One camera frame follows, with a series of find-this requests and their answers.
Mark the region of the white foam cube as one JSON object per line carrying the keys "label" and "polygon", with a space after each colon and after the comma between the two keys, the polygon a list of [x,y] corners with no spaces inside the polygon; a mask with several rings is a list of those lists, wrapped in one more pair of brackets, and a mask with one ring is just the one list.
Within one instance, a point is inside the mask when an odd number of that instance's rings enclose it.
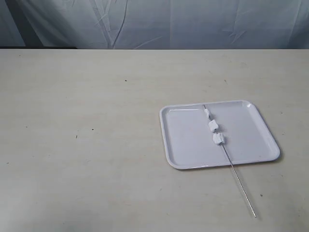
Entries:
{"label": "white foam cube", "polygon": [[216,120],[213,119],[208,123],[208,126],[211,132],[216,132],[219,129],[219,125],[217,124]]}
{"label": "white foam cube", "polygon": [[212,120],[212,114],[211,114],[211,112],[209,111],[209,109],[205,108],[205,109],[204,109],[204,112],[205,112],[205,114],[206,114],[206,116],[207,116],[207,119],[211,121],[211,120]]}
{"label": "white foam cube", "polygon": [[222,144],[224,144],[224,143],[225,143],[224,134],[221,133],[221,132],[214,133],[214,134],[213,134],[213,142],[214,142],[216,145],[222,145]]}

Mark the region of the thin metal skewer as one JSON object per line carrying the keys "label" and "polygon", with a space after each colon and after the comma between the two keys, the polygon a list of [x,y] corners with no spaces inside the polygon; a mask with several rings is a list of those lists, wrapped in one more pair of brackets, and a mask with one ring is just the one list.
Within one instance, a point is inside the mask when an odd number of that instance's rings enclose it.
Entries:
{"label": "thin metal skewer", "polygon": [[249,209],[251,210],[251,213],[252,213],[253,217],[254,217],[255,219],[257,219],[257,213],[255,212],[254,207],[253,207],[253,205],[252,205],[252,203],[251,203],[251,201],[250,201],[250,198],[249,198],[249,196],[248,196],[248,194],[247,194],[247,192],[246,192],[246,189],[245,189],[245,187],[243,186],[242,181],[241,181],[241,179],[240,179],[240,177],[239,177],[239,174],[238,174],[238,172],[236,171],[236,169],[235,169],[235,167],[234,167],[234,164],[233,164],[233,162],[232,162],[232,160],[231,160],[231,157],[230,157],[229,153],[227,152],[227,149],[226,149],[226,145],[225,145],[225,144],[226,144],[226,138],[225,138],[225,143],[222,144],[222,145],[220,145],[220,146],[222,147],[222,149],[223,149],[223,151],[224,151],[224,153],[225,153],[225,156],[226,156],[226,158],[227,158],[228,161],[229,161],[229,164],[230,164],[230,166],[231,166],[231,168],[232,168],[232,171],[233,171],[233,173],[234,173],[234,176],[235,176],[235,178],[236,178],[237,181],[238,181],[239,187],[240,187],[240,189],[241,189],[241,191],[242,191],[242,193],[243,193],[243,195],[244,195],[244,198],[245,198],[245,200],[246,200],[246,202],[247,202],[247,205],[248,205]]}

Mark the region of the white plastic tray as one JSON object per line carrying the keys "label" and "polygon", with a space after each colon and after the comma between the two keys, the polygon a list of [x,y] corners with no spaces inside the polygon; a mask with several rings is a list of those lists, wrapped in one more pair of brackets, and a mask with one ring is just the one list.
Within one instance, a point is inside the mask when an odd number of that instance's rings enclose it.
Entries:
{"label": "white plastic tray", "polygon": [[199,169],[230,165],[204,112],[209,109],[226,138],[234,165],[267,162],[280,156],[280,149],[259,111],[249,101],[219,101],[170,105],[161,109],[160,123],[166,159],[175,169]]}

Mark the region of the pale blue backdrop curtain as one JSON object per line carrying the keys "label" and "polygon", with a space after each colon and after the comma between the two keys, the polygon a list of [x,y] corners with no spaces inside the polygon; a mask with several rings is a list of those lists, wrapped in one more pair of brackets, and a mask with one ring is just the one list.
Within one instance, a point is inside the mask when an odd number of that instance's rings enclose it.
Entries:
{"label": "pale blue backdrop curtain", "polygon": [[307,49],[306,0],[3,0],[1,47]]}

